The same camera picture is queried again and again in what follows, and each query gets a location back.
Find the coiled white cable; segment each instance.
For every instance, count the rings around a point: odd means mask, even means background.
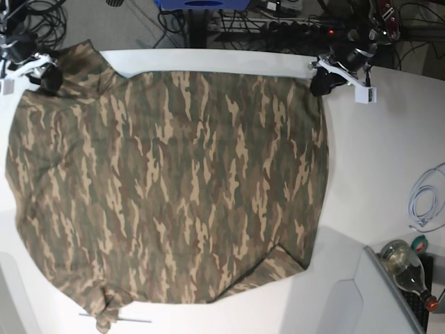
[[[434,174],[441,175],[445,181],[445,173],[440,170],[440,168],[444,167],[445,163],[438,165],[437,167],[428,169],[422,176],[417,180],[414,184],[410,197],[408,198],[408,216],[412,221],[414,221],[421,228],[425,227],[431,220],[433,220],[445,207],[445,200],[442,205],[439,204],[439,193],[437,189],[429,184],[425,184],[425,182],[430,179]],[[430,193],[432,196],[432,202],[430,209],[423,214],[418,214],[416,210],[417,200],[421,197]],[[445,223],[440,225],[437,228],[433,228],[431,230],[422,231],[415,225],[410,225],[410,228],[416,230],[420,233],[429,233],[436,231],[445,226]]]

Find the camouflage shirt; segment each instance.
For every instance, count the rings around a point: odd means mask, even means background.
[[[204,72],[125,79],[89,42],[10,130],[17,229],[102,333],[132,301],[208,303],[309,266],[327,182],[306,81]]]

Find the white table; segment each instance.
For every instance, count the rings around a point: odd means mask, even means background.
[[[307,69],[313,58],[284,54],[160,49],[103,55],[126,76],[150,70],[313,75]],[[380,68],[373,68],[371,80],[378,87],[377,104],[354,103],[354,90],[347,86],[324,98],[330,175],[307,272],[213,305],[133,303],[122,311],[122,317],[154,323],[122,322],[111,334],[130,332],[130,328],[134,333],[162,334],[316,333],[320,305],[336,281],[353,277],[363,244],[377,246],[415,236],[408,228],[407,197],[423,171],[445,161],[445,82]],[[0,100],[0,175],[4,175],[8,131],[18,101],[19,94]],[[15,230],[14,209],[2,176],[0,252],[15,258],[42,333],[96,333],[94,321],[79,319],[79,307],[54,289],[32,263]],[[431,249],[445,255],[445,228],[428,238]],[[302,302],[308,296],[312,304]],[[391,319],[377,322],[376,330],[386,328]]]

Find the cable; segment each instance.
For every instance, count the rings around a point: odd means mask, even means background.
[[[426,10],[430,11],[435,17],[439,18],[443,23],[445,23],[445,19],[443,19],[439,14],[437,14],[431,8],[429,8],[428,6],[422,5],[421,3],[415,3],[415,2],[407,2],[407,3],[402,4],[400,6],[400,8],[398,9],[400,16],[402,15],[403,7],[406,7],[406,6],[419,6],[419,7],[425,8]]]
[[[154,36],[152,30],[144,23],[144,21],[142,21],[139,16],[136,14],[136,10],[148,21],[150,21],[157,29],[159,29],[162,33],[164,32],[164,29],[162,28],[162,26],[159,25],[158,22],[156,22],[154,19],[152,19],[150,16],[148,16],[147,14],[145,14],[146,11],[149,10],[149,8],[147,10],[144,10],[143,8],[141,8],[134,0],[130,0],[130,1],[125,1],[125,3],[131,3],[135,9],[131,8],[130,5],[128,5],[128,8],[130,9],[130,11],[133,13],[134,17],[136,17],[136,19]],[[175,46],[175,47],[179,47],[179,45],[175,42],[175,40],[170,36],[170,35],[166,35],[166,37],[169,39],[169,41]]]
[[[0,56],[0,61],[1,61],[0,79],[3,79],[6,77],[6,59],[3,59],[3,57]]]
[[[46,48],[60,46],[67,35],[67,14],[62,7],[64,1],[31,0],[27,3],[29,33],[38,37],[38,42]],[[47,6],[46,10],[36,10],[36,6]]]
[[[35,10],[32,8],[29,8],[28,6],[28,14],[30,15],[45,15],[45,14],[49,14],[51,12],[54,12],[55,10],[59,9],[62,7],[62,5],[66,2],[67,0],[58,0],[56,3],[52,4],[49,8],[44,9],[44,10]]]
[[[223,15],[222,13],[223,13],[223,10],[220,9],[220,10],[218,11],[218,14],[219,14],[220,17],[221,17],[222,29],[223,29],[224,32],[226,32],[227,30],[226,30],[226,28],[225,28],[224,15]],[[222,44],[222,47],[223,47],[224,49],[227,50],[227,48],[226,48],[226,46],[225,46],[225,43],[224,43],[224,42],[221,42],[221,44]]]
[[[436,49],[436,45],[434,43],[431,43],[431,45],[432,45],[432,49],[434,50],[434,53],[436,54],[436,59],[438,61],[443,59],[443,57],[445,57],[445,54],[442,54],[441,56],[439,56],[439,53],[437,52],[437,49]]]
[[[228,29],[225,28],[224,15],[223,15],[223,11],[222,11],[222,10],[219,11],[219,15],[221,16],[222,28],[224,29],[224,32],[225,32],[225,33],[230,32],[230,30],[232,29],[232,27],[233,27],[233,25],[234,25],[234,22],[235,22],[235,18],[236,18],[236,10],[234,10],[234,16],[232,17],[232,22],[230,23],[230,26],[229,26]],[[238,50],[238,49],[235,47],[235,44],[234,44],[232,41],[230,41],[229,43],[230,43],[230,45],[231,45],[235,50]]]
[[[146,23],[141,20],[138,16],[138,14],[136,13],[136,11],[129,5],[130,3],[133,3],[132,1],[125,1],[124,2],[125,5],[127,6],[127,8],[133,13],[133,16],[139,21],[140,24],[142,24],[145,29],[150,33],[150,35],[152,35],[153,38],[155,38],[156,36],[154,35],[152,29],[150,27],[148,27],[148,25],[146,25]],[[163,31],[163,29],[152,19],[150,21],[157,29],[159,29],[160,31]]]
[[[397,47],[394,45],[394,53],[396,54],[396,56],[397,56],[397,61],[398,61],[398,67],[399,67],[399,70],[400,71],[402,71],[402,59],[401,59],[401,57],[400,57],[400,55],[398,54],[398,51],[397,51]]]
[[[407,51],[407,52],[402,56],[402,58],[399,59],[399,62],[398,62],[398,69],[399,69],[400,71],[402,70],[402,62],[403,62],[403,59],[405,59],[405,57],[406,57],[408,54],[410,54],[411,52],[414,52],[414,50],[417,50],[417,49],[420,48],[420,47],[424,47],[424,46],[427,45],[427,44],[430,44],[430,42],[422,43],[422,44],[420,44],[420,45],[417,45],[417,46],[415,46],[415,47],[412,47],[411,50]]]
[[[424,19],[424,20],[428,20],[428,19],[425,17],[424,10],[425,10],[425,8],[422,8],[421,6],[419,6],[419,14],[420,14],[420,16],[422,16],[422,19]]]
[[[445,207],[445,201],[443,202],[442,205],[439,206],[439,193],[437,192],[437,189],[433,186],[425,184],[425,182],[435,174],[438,174],[445,179],[445,173],[440,170],[440,168],[442,168],[443,166],[445,166],[445,163],[440,164],[437,167],[428,169],[424,174],[422,174],[420,178],[417,180],[417,182],[414,184],[410,196],[408,198],[408,203],[407,203],[408,216],[421,228],[426,226],[429,222],[431,222],[431,220],[437,217],[437,215],[439,215],[440,212]],[[432,195],[432,203],[430,209],[424,214],[418,214],[416,210],[417,200],[422,195],[425,195],[427,193],[430,193]],[[410,228],[420,233],[429,233],[436,231],[444,226],[445,223],[440,225],[438,228],[433,228],[428,231],[421,231],[414,225],[410,225]]]
[[[372,65],[368,66],[368,68],[364,71],[366,75],[366,87],[371,87],[371,77],[369,73],[371,72],[371,68],[373,68]]]
[[[186,41],[186,34],[185,34],[185,27],[186,27],[186,19],[184,17],[184,14],[182,10],[163,10],[161,7],[158,7],[159,13],[158,13],[158,22],[162,26],[165,35],[162,35],[161,38],[156,42],[156,46],[160,43],[162,39],[167,35],[167,32],[172,34],[178,34],[180,33],[182,35],[182,38],[184,39],[184,47],[187,45]],[[170,24],[172,26],[172,29],[168,26],[167,16],[172,15],[172,18],[170,20]]]
[[[243,11],[237,11],[237,13],[240,15],[241,19],[243,20],[244,23],[244,27],[245,27],[245,31],[248,33],[249,35],[249,42],[247,42],[244,47],[241,45],[241,47],[243,49],[245,49],[245,47],[247,47],[247,50],[252,50],[252,43],[256,42],[258,40],[263,40],[263,33],[261,31],[261,29],[263,28],[262,26],[259,26],[256,22],[252,21],[251,19],[249,19],[248,17],[248,11],[247,10],[243,10]],[[248,26],[248,23],[251,23],[253,26],[255,26],[256,28],[251,28]],[[259,38],[257,36],[255,36],[255,34],[252,32],[252,30],[254,31],[259,31]]]

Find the black cable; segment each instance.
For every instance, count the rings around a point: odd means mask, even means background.
[[[158,28],[162,33],[163,33],[163,28],[162,28],[162,26],[160,26],[154,19],[152,19],[150,16],[148,16],[145,12],[146,12],[146,10],[143,10],[134,0],[130,0],[130,2],[131,2],[131,4],[136,8],[136,10],[145,18],[145,19],[147,19],[148,21],[150,21],[153,25],[155,25],[155,27],[156,28]],[[137,16],[137,14],[136,14],[136,12],[135,12],[135,10],[133,10],[130,6],[129,6],[129,8],[131,9],[131,11],[133,12],[133,14],[134,14],[134,16],[139,20],[139,22],[141,23],[141,24],[143,24],[144,26],[145,26],[145,28],[147,29],[147,30],[149,30],[150,31],[150,33],[152,33],[152,31],[151,31],[151,29],[148,27],[148,26],[146,26],[140,19],[139,19],[139,17]],[[169,39],[169,41],[175,46],[175,47],[179,47],[179,45],[178,44],[176,44],[176,42],[175,42],[175,40],[170,36],[170,35],[168,35],[167,34],[167,38]]]
[[[394,45],[394,53],[397,56],[398,66],[399,66],[400,71],[401,71],[402,70],[402,60],[401,60],[400,55],[398,54],[397,47],[395,45]]]
[[[369,72],[371,71],[372,65],[370,67],[368,67],[368,69],[365,71],[365,75],[366,75],[366,87],[371,87],[371,76],[369,75]]]
[[[220,9],[220,10],[218,11],[218,14],[219,14],[220,17],[221,17],[222,29],[223,29],[223,31],[226,33],[226,32],[227,32],[227,29],[225,28],[223,10]],[[224,50],[227,50],[227,47],[225,46],[225,43],[224,43],[224,42],[221,42],[221,44],[222,44],[222,47],[224,48]]]
[[[234,16],[233,16],[233,18],[232,18],[232,22],[230,23],[230,26],[229,26],[229,28],[228,28],[227,30],[226,30],[226,28],[225,28],[224,15],[223,15],[222,13],[223,13],[223,11],[221,10],[221,11],[219,12],[219,14],[220,14],[220,16],[221,16],[222,26],[223,26],[223,28],[224,28],[224,32],[225,32],[225,33],[229,33],[230,30],[232,29],[233,25],[234,25],[234,22],[235,22],[235,18],[236,18],[236,10],[234,10]],[[238,50],[238,49],[235,47],[235,44],[234,44],[232,41],[230,41],[229,44],[230,44],[235,50]]]
[[[4,61],[3,57],[0,57],[0,61],[3,61],[3,65],[1,66],[0,79],[6,77],[6,61]]]
[[[67,0],[58,0],[56,3],[52,4],[49,8],[44,9],[44,10],[34,10],[32,8],[29,8],[29,5],[28,5],[28,14],[30,14],[30,15],[45,15],[45,14],[49,14],[49,13],[54,12],[55,10],[61,8],[62,5],[66,1]]]
[[[421,3],[415,3],[415,2],[406,2],[403,3],[400,8],[398,9],[400,16],[402,15],[402,9],[403,7],[406,6],[419,6],[422,8],[425,8],[426,10],[429,10],[434,16],[436,16],[437,18],[439,18],[443,23],[445,23],[445,19],[443,19],[439,14],[437,14],[435,11],[433,11],[431,8],[429,8],[428,6],[422,5]]]
[[[161,15],[161,8],[159,8],[159,13],[158,13],[158,21],[159,23],[161,23],[160,17],[163,18],[164,20],[164,24],[162,24],[162,26],[167,26],[167,19],[165,18],[165,16],[160,16]],[[161,41],[167,36],[167,29],[164,29],[162,36],[157,40],[156,43],[154,43],[153,45],[153,49],[156,49],[159,45],[159,43],[161,43]]]
[[[63,43],[67,35],[67,15],[62,7],[64,1],[32,0],[27,3],[29,33],[38,37],[38,42],[49,49],[55,49]],[[36,6],[47,6],[46,10],[37,10]]]
[[[244,11],[237,11],[237,13],[240,15],[241,19],[243,20],[245,31],[249,35],[249,42],[245,45],[245,47],[247,47],[247,50],[251,50],[253,42],[255,42],[257,40],[263,40],[263,38],[261,36],[261,34],[262,34],[261,26],[259,26],[256,22],[253,22],[251,19],[249,19],[248,12],[246,10],[244,10]],[[253,24],[256,28],[249,27],[248,23]],[[255,34],[252,32],[252,30],[259,31],[260,32],[260,34],[259,34],[260,37],[258,38],[257,36],[255,36]]]
[[[399,65],[398,65],[399,70],[400,70],[400,71],[402,70],[402,62],[403,62],[403,59],[405,59],[405,57],[406,57],[408,54],[410,54],[411,52],[414,52],[414,51],[417,50],[418,48],[424,47],[424,46],[427,45],[427,44],[430,44],[430,42],[422,43],[422,44],[420,44],[420,45],[417,45],[417,46],[415,46],[415,47],[412,47],[411,50],[405,52],[405,54],[402,56],[402,58],[401,58],[400,61],[399,61]]]
[[[434,53],[436,54],[436,59],[438,61],[443,59],[445,57],[445,54],[442,54],[441,56],[439,56],[439,52],[437,52],[436,45],[434,43],[431,43],[431,45],[432,45],[432,49],[434,50]]]
[[[172,28],[168,26],[167,16],[172,15],[172,18],[170,20],[170,24]],[[159,13],[158,13],[158,22],[162,26],[165,34],[167,32],[172,34],[181,34],[182,38],[184,39],[184,47],[187,45],[187,38],[185,33],[185,27],[186,27],[186,18],[184,17],[184,13],[182,10],[163,10],[161,7],[159,7]]]

